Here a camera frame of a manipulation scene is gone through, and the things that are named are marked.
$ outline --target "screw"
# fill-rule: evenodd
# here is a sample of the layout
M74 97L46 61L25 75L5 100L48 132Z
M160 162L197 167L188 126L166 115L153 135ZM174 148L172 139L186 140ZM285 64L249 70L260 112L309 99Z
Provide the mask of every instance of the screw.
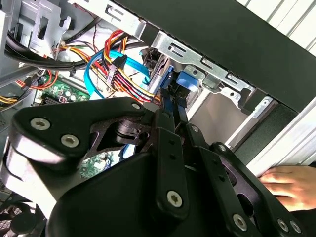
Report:
M44 118L34 118L31 120L31 126L39 131L48 130L50 122Z
M241 229L242 231L247 231L247 223L245 222L245 220L242 218L242 216L235 214L233 216L233 220L235 225Z
M182 206L182 198L181 196L175 191L169 191L167 193L167 200L168 202L173 205L174 207L181 207Z
M290 221L290 224L297 233L300 234L302 232L301 228L294 221Z
M288 232L288 226L286 225L286 223L284 221L282 221L281 219L277 220L278 225L282 228L282 230L284 230L285 232Z
M269 104L269 100L264 100L264 101L263 101L263 104L264 104L264 105Z
M79 139L74 135L67 134L62 136L61 143L66 147L75 148L79 145Z
M219 149L221 149L221 151L223 151L223 152L226 151L226 148L223 145L219 145L218 147L219 147Z
M199 131L198 127L196 127L194 125L192 126L192 129L193 129L194 132L198 132Z
M140 109L140 106L139 106L138 104L133 103L132 106L133 106L134 108L136 108L137 110Z

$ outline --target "black wire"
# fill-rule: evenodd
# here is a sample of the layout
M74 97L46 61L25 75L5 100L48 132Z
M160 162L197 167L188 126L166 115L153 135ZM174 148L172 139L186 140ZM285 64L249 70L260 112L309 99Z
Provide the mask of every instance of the black wire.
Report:
M32 80L31 85L35 85L39 79L40 79L40 76L35 77L35 78ZM20 96L17 98L17 101L14 102L13 104L9 104L9 105L3 104L3 105L1 105L1 107L3 107L3 108L0 109L0 112L4 112L4 111L9 110L9 109L13 108L14 106L20 104L23 100L25 100L25 99L31 94L31 92L32 92L32 90L29 88L29 89L27 89L26 91L24 91L24 92L22 93L22 95L20 95Z
M74 41L85 32L93 28L96 24L101 21L101 18L95 18L90 24L88 24L85 28L83 28L80 32L75 34L66 40L66 43L70 43ZM43 68L52 71L76 71L85 68L85 62L61 62L54 61L50 58L43 58L32 51L30 51L27 47L23 46L20 42L18 42L10 32L7 34L7 43L5 46L5 55L13 60L29 64L31 66L35 66L38 68Z
M91 30L93 27L95 27L95 25L97 25L100 21L102 20L102 18L97 17L95 19L93 19L92 22L90 22L86 27L84 27L81 31L79 31L78 33L74 34L73 36L71 36L69 39L64 40L64 42L66 44L69 44L73 41L75 41L76 39L78 39L79 37L81 37L82 35L84 35L85 33L87 33L89 30Z

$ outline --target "red wire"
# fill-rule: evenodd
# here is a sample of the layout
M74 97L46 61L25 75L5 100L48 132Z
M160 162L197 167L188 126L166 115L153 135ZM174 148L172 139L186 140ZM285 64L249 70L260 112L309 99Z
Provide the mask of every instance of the red wire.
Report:
M124 86L123 86L118 80L114 81L114 84L118 84L120 87L124 88ZM135 97L134 95L132 95L128 90L125 90L125 92L126 92L127 94L129 94L131 97L133 97L135 100L137 100L138 102L144 102L144 101L142 101L142 100L136 98L136 97Z
M150 102L149 99L146 99L146 98L144 98L143 96L139 95L139 94L137 93L137 91L136 91L133 87L131 87L130 85L128 85L124 80L120 80L120 79L119 79L119 80L116 80L116 82L119 82L120 84L124 84L125 87L127 87L129 90L132 90L132 91L139 97L139 98L137 98L135 95L133 95L134 98L143 100L144 102Z
M109 57L110 54L110 45L111 45L111 40L113 37L116 37L117 35L123 33L122 30L118 29L116 31L113 31L112 34L110 35L110 37L105 41L104 44L104 49L105 49L105 53L106 55Z
M44 90L44 89L47 89L47 88L52 87L52 86L56 83L56 81L57 81L57 79L58 79L58 74L59 74L59 72L56 72L56 74L55 74L55 79L54 79L54 81L53 81L51 84L50 84L50 82L51 82L51 80L52 80L52 78L53 78L53 74L52 74L51 71L48 71L48 74L49 74L49 80L48 80L48 82L46 82L44 85L41 85L41 86L31 86L30 88L31 88L31 89L37 89L37 90ZM22 82L22 81L20 81L20 80L17 80L16 83L19 84L21 87L25 86L25 83Z

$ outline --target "yellow wire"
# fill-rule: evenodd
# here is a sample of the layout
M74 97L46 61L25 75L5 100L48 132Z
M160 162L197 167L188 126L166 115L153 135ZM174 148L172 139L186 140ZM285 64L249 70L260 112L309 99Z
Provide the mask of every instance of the yellow wire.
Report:
M86 57L80 50L78 50L78 49L76 49L76 48L73 48L73 47L70 47L70 46L65 46L65 47L63 47L63 49L69 49L70 51L73 51L73 52L79 54L79 55L84 59L85 62L87 62L87 63L89 62L89 60L87 59L87 57ZM92 68L92 70L97 74L97 77L98 77L102 82L104 82L104 83L107 85L107 87L108 87L109 89L111 89L112 91L117 92L117 90L113 89L113 87L108 84L106 78L99 72L98 68L96 68L95 66L91 66L91 68Z
M5 104L13 104L13 103L14 103L14 101L8 102L8 101L4 101L4 100L2 100L2 99L0 99L0 102L5 103Z
M108 58L108 56L104 53L103 54L104 58L109 62L109 63L112 63L111 59ZM143 88L141 88L139 85L137 85L136 83L134 83L124 72L122 69L118 69L118 71L122 74L122 76L128 80L131 84L133 84L136 88L138 88L139 90L143 91L146 95L148 95L149 97L154 97L155 95L144 90Z
M16 102L17 99L10 99L10 98L6 98L6 97L3 97L3 96L0 96L0 99L4 100L4 101L8 101L8 102Z
M112 44L112 42L115 42L120 36L117 36L116 38L114 38L113 40L111 40L110 44ZM105 54L105 50L103 52L103 55L105 57L105 59L109 62L112 63L111 59ZM145 94L149 95L150 97L154 97L155 95L146 91L145 89L141 88L139 85L137 85L136 83L134 83L125 73L122 69L118 70L122 76L125 77L126 80L128 80L132 85L134 85L136 88L138 88L139 90L143 91Z

